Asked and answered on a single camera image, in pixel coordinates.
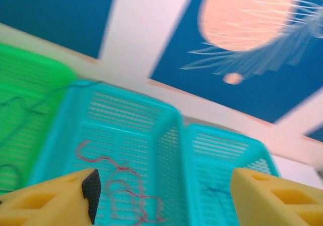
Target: blue thread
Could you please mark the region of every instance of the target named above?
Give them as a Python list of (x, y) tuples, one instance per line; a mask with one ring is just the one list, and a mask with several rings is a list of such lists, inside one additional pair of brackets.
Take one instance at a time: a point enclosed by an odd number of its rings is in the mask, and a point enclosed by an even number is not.
[[(0, 141), (0, 149), (2, 147), (4, 147), (4, 145), (6, 143), (8, 143), (16, 134), (18, 134), (28, 124), (31, 114), (38, 114), (38, 115), (41, 115), (41, 116), (45, 115), (45, 113), (40, 112), (40, 111), (36, 111), (36, 109), (38, 107), (42, 106), (43, 104), (45, 104), (47, 102), (47, 100), (51, 96), (53, 96), (55, 93), (57, 93), (59, 91), (62, 91), (62, 90), (65, 90), (65, 89), (68, 89), (68, 88), (73, 88), (73, 87), (76, 87), (76, 88), (87, 88), (87, 87), (90, 87), (90, 86), (93, 86), (93, 85), (96, 85), (96, 84), (99, 84), (99, 83), (102, 83), (102, 82), (103, 81), (93, 81), (93, 82), (91, 82), (89, 84), (86, 84), (86, 85), (68, 85), (68, 86), (64, 86), (64, 87), (60, 87), (60, 88), (54, 89), (54, 90), (50, 91), (43, 99), (39, 100), (38, 102), (36, 102), (35, 104), (31, 105), (30, 107), (27, 106), (25, 98), (19, 97), (19, 96), (11, 97), (7, 101), (0, 103), (0, 114), (1, 114), (1, 109), (2, 108), (11, 105), (15, 101), (19, 102), (20, 107), (22, 108), (22, 110), (25, 111), (25, 116), (23, 117), (21, 123), (13, 131), (11, 131), (10, 133), (8, 133)], [(21, 170), (17, 166), (15, 166), (13, 164), (2, 164), (2, 165), (0, 165), (0, 169), (3, 168), (3, 167), (11, 167), (11, 168), (13, 168), (15, 170), (15, 172), (16, 172), (16, 174), (18, 176), (18, 179), (17, 179), (16, 189), (14, 189), (14, 190), (19, 189), (22, 186), (21, 185), (22, 184), (22, 174), (21, 174)], [(8, 193), (8, 192), (11, 192), (11, 191), (10, 190), (1, 190), (0, 189), (0, 192)]]
[(10, 104), (12, 104), (14, 101), (18, 100), (20, 101), (20, 107), (25, 110), (25, 116), (22, 120), (22, 122), (12, 131), (10, 132), (8, 135), (6, 135), (1, 141), (0, 141), (0, 148), (2, 148), (8, 141), (10, 141), (17, 133), (19, 133), (27, 124), (28, 124), (28, 120), (30, 117), (30, 114), (34, 113), (34, 114), (39, 114), (39, 115), (45, 115), (42, 112), (36, 111), (36, 109), (40, 106), (42, 106), (43, 104), (45, 104), (47, 102), (47, 100), (53, 96), (55, 93), (68, 89), (68, 88), (86, 88), (86, 87), (90, 87), (93, 85), (96, 85), (98, 83), (102, 83), (102, 81), (95, 81), (86, 85), (68, 85), (68, 86), (64, 86), (64, 87), (60, 87), (57, 89), (54, 89), (52, 91), (50, 91), (47, 96), (45, 96), (43, 99), (39, 100), (38, 102), (36, 102), (34, 105), (31, 105), (30, 107), (28, 107), (26, 105), (25, 99), (22, 97), (12, 97), (10, 99), (8, 99), (7, 101), (0, 103), (0, 107), (4, 108)]
[(225, 208), (225, 207), (224, 207), (224, 205), (223, 205), (223, 202), (222, 202), (222, 200), (221, 200), (221, 197), (218, 195), (218, 193), (222, 193), (222, 194), (228, 195), (228, 196), (230, 196), (230, 198), (232, 198), (232, 197), (231, 197), (231, 193), (230, 193), (230, 192), (223, 191), (223, 190), (221, 190), (221, 189), (217, 189), (217, 188), (213, 188), (213, 187), (207, 186), (206, 184), (204, 184), (204, 185), (206, 186), (206, 188), (207, 188), (209, 191), (211, 191), (212, 193), (214, 193), (215, 197), (217, 198), (217, 201), (219, 202), (219, 205), (220, 205), (220, 207), (221, 207), (221, 210), (222, 210), (223, 214), (225, 215), (225, 219), (226, 219), (226, 221), (227, 221), (228, 226), (231, 226), (232, 224), (231, 224), (231, 222), (230, 222), (230, 220), (229, 220), (229, 217), (228, 217), (228, 216), (227, 216), (227, 214), (226, 214), (226, 208)]
[(222, 191), (222, 190), (219, 190), (219, 189), (216, 189), (216, 188), (213, 188), (213, 187), (209, 187), (209, 186), (206, 186), (211, 192), (220, 192), (220, 193), (224, 193), (224, 194), (227, 194), (229, 196), (231, 196), (231, 193), (230, 192), (226, 192), (226, 191)]

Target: red string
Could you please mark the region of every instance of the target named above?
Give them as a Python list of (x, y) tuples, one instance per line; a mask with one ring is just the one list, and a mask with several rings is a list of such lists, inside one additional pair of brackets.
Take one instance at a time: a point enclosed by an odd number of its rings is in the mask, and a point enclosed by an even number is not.
[[(124, 192), (129, 193), (132, 196), (132, 199), (133, 199), (133, 197), (137, 197), (137, 198), (140, 199), (139, 200), (139, 208), (140, 208), (140, 211), (142, 213), (142, 216), (136, 210), (136, 202), (135, 202), (135, 200), (132, 200), (132, 204), (133, 204), (133, 208), (135, 210), (135, 214), (138, 217), (138, 222), (136, 222), (134, 224), (134, 226), (140, 226), (143, 222), (147, 222), (147, 223), (164, 222), (165, 219), (163, 219), (163, 218), (161, 218), (161, 217), (158, 216), (158, 214), (161, 213), (162, 210), (163, 210), (163, 201), (159, 197), (145, 195), (145, 193), (144, 193), (145, 188), (143, 186), (143, 182), (142, 182), (141, 175), (139, 173), (135, 172), (134, 170), (128, 168), (128, 167), (121, 167), (121, 166), (119, 166), (118, 163), (116, 163), (113, 159), (111, 159), (109, 157), (100, 157), (100, 158), (97, 158), (97, 159), (88, 159), (88, 158), (84, 157), (81, 154), (81, 149), (83, 147), (85, 147), (89, 142), (91, 142), (91, 141), (90, 140), (85, 140), (81, 144), (79, 144), (79, 146), (76, 148), (76, 154), (77, 154), (77, 156), (80, 159), (82, 159), (82, 160), (84, 160), (86, 162), (90, 162), (90, 163), (95, 163), (95, 162), (99, 162), (101, 160), (105, 160), (106, 159), (111, 164), (113, 164), (113, 166), (116, 168), (116, 171), (114, 173), (112, 173), (110, 175), (110, 177), (114, 177), (116, 174), (118, 174), (120, 172), (130, 172), (130, 173), (132, 173), (133, 175), (135, 175), (138, 178), (139, 194), (134, 193), (133, 190), (132, 190), (132, 188), (131, 188), (131, 186), (129, 184), (127, 184), (126, 182), (124, 182), (124, 181), (121, 181), (121, 180), (110, 180), (110, 178), (107, 180), (107, 188), (110, 188), (110, 186), (113, 183), (121, 183), (127, 189), (119, 189), (119, 190), (115, 190), (115, 191), (124, 191)], [(156, 210), (157, 220), (149, 220), (148, 219), (148, 214), (147, 214), (146, 210), (144, 209), (145, 199), (156, 199), (157, 200), (157, 210)], [(114, 201), (113, 201), (113, 196), (112, 195), (111, 195), (111, 201), (112, 201), (112, 204), (115, 204)]]

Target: blue plastic basket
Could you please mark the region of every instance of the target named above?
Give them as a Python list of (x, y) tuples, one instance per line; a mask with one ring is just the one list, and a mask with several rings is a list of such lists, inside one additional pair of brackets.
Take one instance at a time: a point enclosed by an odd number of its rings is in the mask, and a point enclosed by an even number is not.
[(247, 136), (208, 126), (186, 130), (185, 171), (190, 220), (200, 226), (239, 225), (230, 193), (234, 168), (278, 176), (265, 146)]
[[(106, 84), (81, 80), (74, 85), (86, 87), (68, 90), (29, 185), (95, 167), (103, 186), (95, 225), (134, 225), (138, 217), (129, 193), (113, 194), (117, 219), (112, 217), (111, 197), (104, 194), (114, 166), (107, 160), (89, 163), (76, 156), (77, 146), (90, 140), (82, 150), (83, 156), (108, 156), (137, 171), (143, 178), (145, 194), (158, 196), (164, 202), (163, 217), (167, 221), (162, 224), (188, 225), (180, 143), (182, 120), (178, 111), (156, 99)], [(120, 173), (114, 180), (123, 180), (139, 193), (137, 178), (130, 173)], [(114, 189), (122, 186), (115, 184)], [(155, 219), (156, 205), (155, 199), (146, 201), (149, 219)]]

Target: green plastic basket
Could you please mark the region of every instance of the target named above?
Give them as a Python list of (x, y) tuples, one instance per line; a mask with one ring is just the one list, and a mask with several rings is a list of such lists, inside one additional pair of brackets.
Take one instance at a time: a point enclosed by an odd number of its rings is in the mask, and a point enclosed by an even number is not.
[(30, 107), (75, 79), (60, 62), (0, 44), (0, 194), (26, 185), (65, 90)]

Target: painted moon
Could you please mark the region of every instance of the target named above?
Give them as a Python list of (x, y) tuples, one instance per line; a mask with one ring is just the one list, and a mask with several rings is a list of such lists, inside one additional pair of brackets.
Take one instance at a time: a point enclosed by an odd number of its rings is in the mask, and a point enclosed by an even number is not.
[(281, 35), (295, 5), (295, 0), (203, 0), (199, 30), (220, 48), (253, 50)]

